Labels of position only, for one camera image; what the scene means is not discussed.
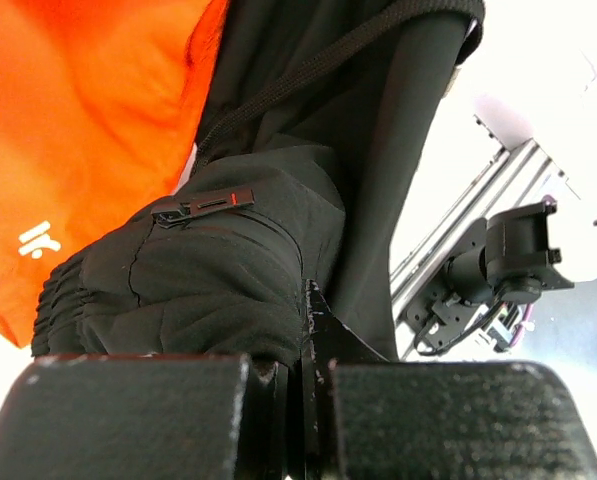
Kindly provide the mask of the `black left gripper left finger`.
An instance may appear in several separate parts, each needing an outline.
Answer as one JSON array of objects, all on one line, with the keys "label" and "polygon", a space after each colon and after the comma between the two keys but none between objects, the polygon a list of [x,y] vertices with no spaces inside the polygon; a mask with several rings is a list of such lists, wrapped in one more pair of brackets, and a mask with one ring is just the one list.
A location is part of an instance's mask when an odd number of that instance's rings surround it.
[{"label": "black left gripper left finger", "polygon": [[0,479],[284,479],[286,373],[245,356],[45,356],[0,409]]}]

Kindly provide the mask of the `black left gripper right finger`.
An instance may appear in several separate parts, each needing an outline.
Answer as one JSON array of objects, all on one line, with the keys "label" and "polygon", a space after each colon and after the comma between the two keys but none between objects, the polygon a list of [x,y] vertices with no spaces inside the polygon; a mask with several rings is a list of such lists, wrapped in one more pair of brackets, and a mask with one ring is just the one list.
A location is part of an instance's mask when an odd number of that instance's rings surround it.
[{"label": "black left gripper right finger", "polygon": [[569,390],[533,362],[391,362],[307,282],[308,479],[597,479]]}]

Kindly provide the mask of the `black shorts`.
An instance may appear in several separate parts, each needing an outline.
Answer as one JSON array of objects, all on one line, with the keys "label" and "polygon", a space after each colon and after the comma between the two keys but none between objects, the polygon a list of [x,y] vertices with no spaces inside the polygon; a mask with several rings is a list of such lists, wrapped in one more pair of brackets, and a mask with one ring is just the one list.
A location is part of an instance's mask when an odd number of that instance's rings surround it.
[{"label": "black shorts", "polygon": [[34,357],[295,365],[305,290],[395,359],[389,250],[481,1],[234,1],[189,180],[57,266]]}]

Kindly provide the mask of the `orange shorts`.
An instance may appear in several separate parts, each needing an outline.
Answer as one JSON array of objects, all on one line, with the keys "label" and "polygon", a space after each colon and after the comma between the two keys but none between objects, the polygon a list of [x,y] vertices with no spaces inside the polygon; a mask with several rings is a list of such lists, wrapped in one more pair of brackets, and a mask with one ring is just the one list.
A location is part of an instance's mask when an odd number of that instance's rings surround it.
[{"label": "orange shorts", "polygon": [[68,256],[186,172],[225,1],[0,1],[0,335]]}]

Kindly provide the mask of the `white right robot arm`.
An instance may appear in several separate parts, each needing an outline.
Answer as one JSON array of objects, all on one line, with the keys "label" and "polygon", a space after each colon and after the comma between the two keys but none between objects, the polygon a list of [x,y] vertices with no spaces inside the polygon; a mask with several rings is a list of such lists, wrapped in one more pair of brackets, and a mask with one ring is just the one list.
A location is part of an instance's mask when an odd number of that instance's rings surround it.
[{"label": "white right robot arm", "polygon": [[399,316],[414,332],[411,350],[444,356],[474,334],[497,353],[513,348],[542,294],[574,286],[556,269],[560,250],[549,245],[556,211],[539,202],[475,220]]}]

